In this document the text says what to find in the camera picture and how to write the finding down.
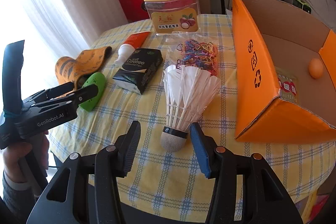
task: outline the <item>orange cardboard box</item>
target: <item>orange cardboard box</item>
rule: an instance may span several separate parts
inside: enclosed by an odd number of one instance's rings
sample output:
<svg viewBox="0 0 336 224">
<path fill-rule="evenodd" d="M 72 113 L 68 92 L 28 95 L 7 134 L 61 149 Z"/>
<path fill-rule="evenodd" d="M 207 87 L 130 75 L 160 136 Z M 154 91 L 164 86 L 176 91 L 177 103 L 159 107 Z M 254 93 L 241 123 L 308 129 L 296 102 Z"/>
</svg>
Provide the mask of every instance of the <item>orange cardboard box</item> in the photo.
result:
<svg viewBox="0 0 336 224">
<path fill-rule="evenodd" d="M 336 140 L 336 35 L 307 12 L 280 0 L 233 0 L 242 142 L 308 144 Z M 315 80 L 312 58 L 324 63 Z M 280 97 L 275 66 L 298 79 L 300 103 Z"/>
</svg>

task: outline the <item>red gift box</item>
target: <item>red gift box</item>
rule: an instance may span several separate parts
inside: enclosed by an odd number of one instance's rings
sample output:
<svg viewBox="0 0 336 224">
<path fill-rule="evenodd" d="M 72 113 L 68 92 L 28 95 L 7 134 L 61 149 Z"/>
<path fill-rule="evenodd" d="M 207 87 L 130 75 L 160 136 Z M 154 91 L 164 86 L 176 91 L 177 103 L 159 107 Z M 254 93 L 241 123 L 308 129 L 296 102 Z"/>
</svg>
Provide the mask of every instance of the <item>red gift box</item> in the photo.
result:
<svg viewBox="0 0 336 224">
<path fill-rule="evenodd" d="M 128 21 L 136 22 L 149 18 L 143 0 L 119 0 L 119 2 Z"/>
</svg>

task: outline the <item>orange tube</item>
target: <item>orange tube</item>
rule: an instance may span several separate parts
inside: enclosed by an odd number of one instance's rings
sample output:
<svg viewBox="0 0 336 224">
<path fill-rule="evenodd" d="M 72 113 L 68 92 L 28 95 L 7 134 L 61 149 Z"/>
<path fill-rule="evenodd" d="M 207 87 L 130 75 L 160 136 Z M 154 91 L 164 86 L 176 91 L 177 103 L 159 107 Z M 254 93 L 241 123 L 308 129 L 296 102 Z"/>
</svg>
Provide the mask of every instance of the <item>orange tube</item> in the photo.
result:
<svg viewBox="0 0 336 224">
<path fill-rule="evenodd" d="M 126 41 L 120 46 L 118 50 L 118 59 L 115 64 L 122 66 L 128 57 L 135 51 L 136 48 L 140 48 L 148 37 L 150 32 L 140 32 L 131 34 Z"/>
<path fill-rule="evenodd" d="M 133 48 L 140 48 L 144 43 L 150 32 L 140 32 L 131 34 L 123 44 L 129 44 Z"/>
</svg>

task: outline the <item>green plastic container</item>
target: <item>green plastic container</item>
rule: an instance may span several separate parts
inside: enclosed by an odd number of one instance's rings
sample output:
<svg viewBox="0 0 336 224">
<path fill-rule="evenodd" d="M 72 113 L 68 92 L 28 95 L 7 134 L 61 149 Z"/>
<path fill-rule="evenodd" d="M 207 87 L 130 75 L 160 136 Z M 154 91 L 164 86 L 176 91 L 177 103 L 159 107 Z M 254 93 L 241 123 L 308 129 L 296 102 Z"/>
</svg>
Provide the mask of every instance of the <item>green plastic container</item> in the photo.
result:
<svg viewBox="0 0 336 224">
<path fill-rule="evenodd" d="M 79 106 L 86 111 L 91 111 L 98 103 L 101 95 L 103 94 L 104 88 L 105 88 L 106 78 L 101 72 L 95 72 L 93 75 L 91 75 L 88 80 L 84 83 L 83 87 L 91 84 L 95 84 L 98 87 L 98 94 L 96 97 L 91 98 L 90 100 L 87 100 L 83 103 L 81 103 Z"/>
</svg>

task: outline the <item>human hand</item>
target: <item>human hand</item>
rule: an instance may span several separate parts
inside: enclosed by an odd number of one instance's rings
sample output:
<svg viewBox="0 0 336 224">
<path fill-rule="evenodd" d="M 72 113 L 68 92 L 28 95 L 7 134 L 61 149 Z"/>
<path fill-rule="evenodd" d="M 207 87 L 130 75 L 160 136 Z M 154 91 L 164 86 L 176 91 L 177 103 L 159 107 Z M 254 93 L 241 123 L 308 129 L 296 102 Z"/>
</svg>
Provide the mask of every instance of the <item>human hand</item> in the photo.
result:
<svg viewBox="0 0 336 224">
<path fill-rule="evenodd" d="M 48 150 L 49 150 L 49 141 L 47 136 L 49 132 L 46 130 L 43 132 L 42 147 L 41 147 L 41 165 L 48 169 Z M 7 177 L 15 183 L 24 183 L 27 182 L 27 179 L 23 175 L 18 161 L 20 158 L 26 156 L 31 150 L 32 145 L 26 142 L 18 142 L 12 145 L 9 145 L 3 151 L 3 162 L 4 162 L 4 171 Z"/>
</svg>

